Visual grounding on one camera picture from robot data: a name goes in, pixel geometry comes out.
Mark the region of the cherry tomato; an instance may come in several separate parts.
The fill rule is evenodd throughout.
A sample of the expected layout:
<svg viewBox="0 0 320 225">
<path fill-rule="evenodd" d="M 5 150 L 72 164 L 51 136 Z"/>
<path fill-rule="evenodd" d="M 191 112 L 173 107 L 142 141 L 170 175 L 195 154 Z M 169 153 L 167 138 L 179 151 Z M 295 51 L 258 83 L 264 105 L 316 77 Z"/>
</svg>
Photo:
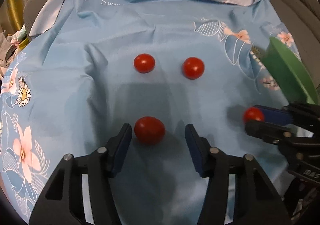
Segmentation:
<svg viewBox="0 0 320 225">
<path fill-rule="evenodd" d="M 164 138 L 165 126 L 155 117 L 142 117 L 136 121 L 134 133 L 139 143 L 155 145 Z"/>
<path fill-rule="evenodd" d="M 244 112 L 243 121 L 244 123 L 246 123 L 246 122 L 249 122 L 250 120 L 264 122 L 265 116 L 259 108 L 250 107 Z"/>
<path fill-rule="evenodd" d="M 156 65 L 156 61 L 150 54 L 139 54 L 133 61 L 134 68 L 139 73 L 149 73 Z"/>
<path fill-rule="evenodd" d="M 204 74 L 204 62 L 197 57 L 187 58 L 182 65 L 183 75 L 191 80 L 198 79 Z"/>
</svg>

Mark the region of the clutter pile of clothes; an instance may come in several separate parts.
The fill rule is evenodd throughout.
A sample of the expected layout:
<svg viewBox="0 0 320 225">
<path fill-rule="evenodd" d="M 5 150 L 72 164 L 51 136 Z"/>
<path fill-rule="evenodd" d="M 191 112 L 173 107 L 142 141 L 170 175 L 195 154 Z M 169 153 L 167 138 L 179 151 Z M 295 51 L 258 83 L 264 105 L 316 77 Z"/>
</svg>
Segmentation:
<svg viewBox="0 0 320 225">
<path fill-rule="evenodd" d="M 10 64 L 16 56 L 28 45 L 29 38 L 26 32 L 25 25 L 14 33 L 7 34 L 6 31 L 1 32 L 0 39 L 0 61 L 1 61 L 1 81 L 5 76 Z"/>
</svg>

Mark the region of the blue floral cloth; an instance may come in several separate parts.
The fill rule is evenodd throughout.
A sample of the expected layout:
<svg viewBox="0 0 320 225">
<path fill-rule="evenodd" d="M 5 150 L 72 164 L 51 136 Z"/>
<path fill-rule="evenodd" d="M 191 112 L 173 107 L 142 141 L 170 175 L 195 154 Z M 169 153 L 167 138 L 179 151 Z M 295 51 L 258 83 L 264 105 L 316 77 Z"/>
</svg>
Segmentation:
<svg viewBox="0 0 320 225">
<path fill-rule="evenodd" d="M 112 182 L 127 224 L 193 224 L 206 181 L 184 127 L 230 155 L 251 153 L 272 181 L 274 146 L 244 131 L 253 105 L 282 107 L 257 57 L 270 37 L 298 53 L 270 0 L 48 0 L 1 86 L 1 175 L 24 221 L 63 155 L 135 130 Z"/>
</svg>

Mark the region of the green plastic bowl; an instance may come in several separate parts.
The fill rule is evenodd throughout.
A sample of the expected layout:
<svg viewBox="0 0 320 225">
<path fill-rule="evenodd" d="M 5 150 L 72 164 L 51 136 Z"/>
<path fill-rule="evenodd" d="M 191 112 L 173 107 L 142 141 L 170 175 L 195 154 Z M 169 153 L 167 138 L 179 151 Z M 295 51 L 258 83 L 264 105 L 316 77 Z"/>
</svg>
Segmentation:
<svg viewBox="0 0 320 225">
<path fill-rule="evenodd" d="M 288 102 L 319 105 L 319 96 L 309 72 L 298 57 L 275 37 L 269 38 L 259 59 L 272 75 Z"/>
</svg>

